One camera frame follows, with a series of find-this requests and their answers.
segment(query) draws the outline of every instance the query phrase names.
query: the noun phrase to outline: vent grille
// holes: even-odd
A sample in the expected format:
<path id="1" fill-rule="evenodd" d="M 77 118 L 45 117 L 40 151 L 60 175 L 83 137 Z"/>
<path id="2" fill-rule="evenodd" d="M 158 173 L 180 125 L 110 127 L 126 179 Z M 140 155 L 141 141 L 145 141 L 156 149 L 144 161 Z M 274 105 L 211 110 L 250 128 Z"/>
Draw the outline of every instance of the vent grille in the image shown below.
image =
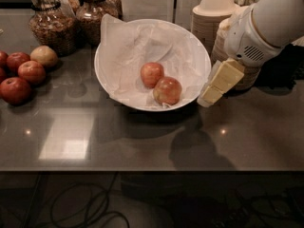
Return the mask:
<path id="1" fill-rule="evenodd" d="M 256 47 L 246 47 L 244 49 L 244 53 L 246 57 L 250 58 L 253 61 L 260 61 L 264 57 L 264 53 Z"/>

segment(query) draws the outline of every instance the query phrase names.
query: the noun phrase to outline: white bowl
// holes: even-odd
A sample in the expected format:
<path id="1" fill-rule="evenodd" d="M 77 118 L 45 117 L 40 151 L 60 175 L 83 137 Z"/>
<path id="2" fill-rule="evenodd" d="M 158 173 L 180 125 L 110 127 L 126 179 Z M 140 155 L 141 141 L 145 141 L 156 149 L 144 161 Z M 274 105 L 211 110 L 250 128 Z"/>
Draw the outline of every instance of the white bowl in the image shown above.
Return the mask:
<path id="1" fill-rule="evenodd" d="M 211 70 L 211 63 L 210 63 L 210 58 L 209 55 L 203 46 L 203 44 L 199 41 L 197 37 L 195 37 L 191 32 L 186 30 L 185 28 L 182 28 L 178 25 L 166 22 L 166 21 L 161 21 L 161 20 L 154 20 L 154 19 L 142 19 L 142 20 L 135 20 L 131 22 L 125 23 L 126 25 L 128 24 L 129 26 L 137 26 L 137 25 L 150 25 L 150 26 L 156 26 L 159 25 L 164 25 L 166 29 L 169 29 L 168 31 L 170 34 L 175 35 L 176 33 L 182 34 L 182 38 L 186 40 L 188 46 L 187 48 L 182 48 L 183 43 L 180 43 L 179 46 L 177 46 L 178 51 L 183 51 L 184 49 L 190 48 L 191 55 L 189 57 L 191 58 L 191 68 L 190 70 L 195 71 L 196 75 L 192 79 L 191 74 L 186 74 L 187 77 L 184 75 L 181 75 L 181 72 L 184 72 L 185 70 L 189 70 L 189 68 L 186 68 L 185 66 L 187 63 L 185 62 L 180 62 L 180 65 L 175 65 L 174 70 L 172 70 L 172 65 L 174 64 L 173 62 L 176 62 L 176 55 L 170 55 L 170 53 L 173 53 L 171 51 L 176 52 L 174 49 L 170 49 L 169 52 L 164 52 L 165 53 L 165 61 L 163 63 L 164 66 L 164 72 L 166 74 L 166 70 L 168 69 L 167 72 L 170 72 L 170 74 L 166 74 L 167 76 L 175 77 L 178 80 L 181 79 L 180 83 L 182 85 L 183 91 L 181 93 L 180 101 L 177 104 L 170 105 L 169 107 L 164 107 L 163 105 L 159 105 L 156 103 L 151 104 L 151 95 L 152 95 L 152 90 L 153 89 L 144 89 L 143 83 L 140 80 L 140 69 L 141 65 L 134 66 L 134 64 L 129 63 L 129 61 L 125 62 L 127 65 L 127 68 L 122 69 L 122 65 L 124 62 L 121 63 L 120 66 L 116 64 L 110 64 L 109 62 L 115 61 L 115 58 L 111 58 L 109 53 L 109 49 L 112 50 L 113 47 L 109 48 L 108 41 L 106 41 L 106 44 L 102 42 L 99 44 L 96 54 L 95 54 L 95 59 L 94 59 L 94 64 L 95 64 L 95 72 L 97 75 L 97 78 L 104 88 L 104 90 L 109 94 L 110 98 L 114 99 L 115 101 L 127 105 L 129 107 L 143 110 L 143 111 L 169 111 L 169 110 L 174 110 L 178 109 L 180 107 L 183 107 L 185 105 L 188 105 L 189 103 L 193 102 L 195 99 L 198 98 L 200 95 L 201 89 L 203 85 L 207 82 L 208 76 L 210 74 Z M 119 35 L 110 35 L 114 36 L 112 37 L 113 41 L 122 41 L 123 39 L 119 37 Z M 163 45 L 168 45 L 170 42 L 168 41 L 168 38 L 165 38 L 165 36 L 162 38 L 158 38 L 158 43 L 163 44 Z M 116 55 L 119 55 L 121 53 L 130 53 L 132 54 L 138 47 L 137 44 L 134 44 L 129 48 L 129 52 L 125 51 L 120 51 L 118 48 L 114 48 L 117 51 L 115 52 Z M 128 75 L 123 78 L 123 85 L 127 85 L 130 88 L 126 90 L 123 93 L 123 96 L 121 97 L 116 97 L 115 95 L 115 87 L 119 85 L 119 87 L 122 86 L 122 77 L 124 75 Z"/>
<path id="2" fill-rule="evenodd" d="M 193 12 L 202 16 L 224 16 L 232 14 L 238 7 L 234 0 L 201 0 Z"/>

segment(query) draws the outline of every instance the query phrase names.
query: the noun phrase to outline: apple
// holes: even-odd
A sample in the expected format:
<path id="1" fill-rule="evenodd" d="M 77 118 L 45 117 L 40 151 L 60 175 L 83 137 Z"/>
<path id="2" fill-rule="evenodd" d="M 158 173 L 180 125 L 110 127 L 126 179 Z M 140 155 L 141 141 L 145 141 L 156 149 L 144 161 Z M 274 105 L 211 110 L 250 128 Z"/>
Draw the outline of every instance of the apple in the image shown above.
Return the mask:
<path id="1" fill-rule="evenodd" d="M 0 85 L 2 99 L 11 105 L 20 105 L 29 99 L 31 87 L 28 81 L 19 77 L 10 77 Z"/>
<path id="2" fill-rule="evenodd" d="M 164 76 L 153 88 L 153 97 L 159 104 L 175 105 L 181 97 L 181 83 L 173 78 Z"/>
<path id="3" fill-rule="evenodd" d="M 141 67 L 141 79 L 144 86 L 155 87 L 158 80 L 164 76 L 163 66 L 159 63 L 150 62 Z"/>
<path id="4" fill-rule="evenodd" d="M 8 58 L 8 54 L 5 51 L 0 50 L 0 68 L 5 68 L 6 67 L 7 58 Z"/>
<path id="5" fill-rule="evenodd" d="M 51 47 L 39 46 L 31 52 L 30 60 L 37 61 L 44 68 L 51 68 L 57 65 L 58 56 Z"/>
<path id="6" fill-rule="evenodd" d="M 19 66 L 18 76 L 28 81 L 31 85 L 37 86 L 46 79 L 47 74 L 40 63 L 30 60 Z"/>
<path id="7" fill-rule="evenodd" d="M 7 66 L 11 72 L 17 73 L 18 67 L 29 60 L 30 57 L 25 52 L 13 52 L 7 58 Z"/>
<path id="8" fill-rule="evenodd" d="M 8 78 L 8 75 L 7 75 L 6 71 L 3 68 L 0 67 L 0 84 L 6 78 Z"/>

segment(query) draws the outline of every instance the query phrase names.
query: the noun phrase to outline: parchment paper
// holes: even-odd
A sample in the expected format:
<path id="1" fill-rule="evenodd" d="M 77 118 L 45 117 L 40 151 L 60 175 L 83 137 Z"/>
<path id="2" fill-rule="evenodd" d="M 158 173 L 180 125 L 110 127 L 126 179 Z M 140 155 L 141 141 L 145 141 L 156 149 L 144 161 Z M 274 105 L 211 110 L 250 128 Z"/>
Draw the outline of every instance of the parchment paper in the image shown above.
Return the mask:
<path id="1" fill-rule="evenodd" d="M 160 20 L 125 23 L 103 17 L 101 43 L 97 50 L 97 76 L 109 96 L 125 105 L 158 111 L 178 108 L 200 95 L 210 72 L 210 59 L 190 33 Z M 175 105 L 159 105 L 140 76 L 143 64 L 159 62 L 164 74 L 180 81 L 182 94 Z"/>

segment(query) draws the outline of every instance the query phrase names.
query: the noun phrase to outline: dark floor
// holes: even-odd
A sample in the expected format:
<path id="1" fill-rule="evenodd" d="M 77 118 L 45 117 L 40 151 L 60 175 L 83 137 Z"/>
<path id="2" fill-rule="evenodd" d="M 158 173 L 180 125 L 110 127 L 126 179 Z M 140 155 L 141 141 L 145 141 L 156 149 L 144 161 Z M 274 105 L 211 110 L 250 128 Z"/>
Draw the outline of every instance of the dark floor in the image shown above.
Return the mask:
<path id="1" fill-rule="evenodd" d="M 302 186 L 301 173 L 6 172 L 0 227 L 297 228 L 287 190 L 300 207 Z"/>

